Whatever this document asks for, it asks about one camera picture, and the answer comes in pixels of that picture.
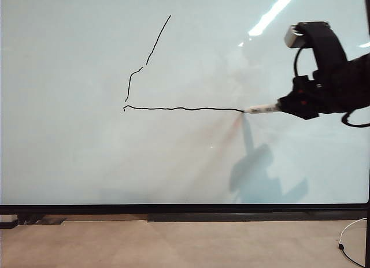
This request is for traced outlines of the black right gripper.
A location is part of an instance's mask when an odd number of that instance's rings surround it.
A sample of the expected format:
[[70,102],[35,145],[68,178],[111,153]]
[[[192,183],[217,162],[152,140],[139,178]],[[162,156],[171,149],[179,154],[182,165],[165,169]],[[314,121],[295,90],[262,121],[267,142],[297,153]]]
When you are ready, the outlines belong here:
[[[291,92],[278,99],[280,111],[310,120],[319,114],[353,111],[353,71],[348,66],[318,69],[313,79],[307,75],[293,78]],[[312,104],[306,95],[313,95]]]

